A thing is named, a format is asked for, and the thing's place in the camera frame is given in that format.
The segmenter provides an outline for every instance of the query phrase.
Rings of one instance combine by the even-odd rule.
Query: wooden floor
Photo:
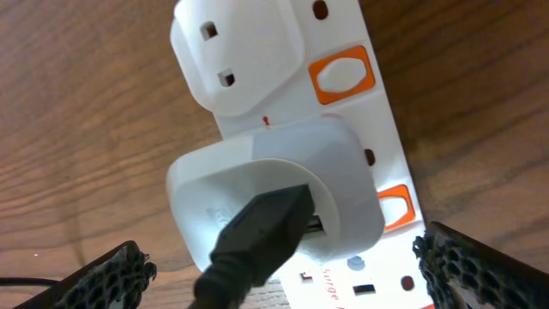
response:
[[[174,4],[0,2],[0,276],[61,279],[133,239],[160,271],[142,307],[190,303],[164,180],[220,135],[172,52]],[[549,271],[549,2],[362,6],[426,218]],[[285,304],[273,282],[245,307]]]

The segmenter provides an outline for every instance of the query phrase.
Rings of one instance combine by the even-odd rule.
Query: orange rocker switch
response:
[[[327,105],[371,89],[376,84],[363,46],[318,60],[309,66],[318,101]]]

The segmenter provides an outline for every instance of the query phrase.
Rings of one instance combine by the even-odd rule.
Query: outlet slot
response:
[[[224,70],[221,73],[219,73],[217,76],[220,78],[220,83],[221,83],[221,86],[223,87],[231,87],[235,82],[232,69]]]
[[[213,21],[205,22],[202,27],[200,27],[200,32],[202,33],[204,40],[212,39],[217,35],[217,29],[215,28]]]
[[[360,295],[367,295],[367,294],[375,294],[376,288],[374,287],[373,284],[363,284],[359,286],[354,286],[353,291],[356,296],[360,296]]]
[[[313,215],[309,220],[309,225],[307,226],[307,229],[305,229],[305,233],[316,233],[323,231],[323,223],[320,221],[320,217],[318,215]]]

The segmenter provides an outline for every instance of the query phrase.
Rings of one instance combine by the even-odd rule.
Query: black connector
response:
[[[221,231],[190,308],[237,308],[294,254],[313,212],[308,185],[254,197]]]

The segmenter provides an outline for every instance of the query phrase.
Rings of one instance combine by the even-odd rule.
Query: wooden surface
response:
[[[61,279],[133,239],[160,271],[142,307],[189,304],[164,180],[220,135],[173,55],[174,4],[0,2],[0,276]],[[549,271],[549,2],[362,5],[426,217]],[[278,305],[274,282],[246,307]]]

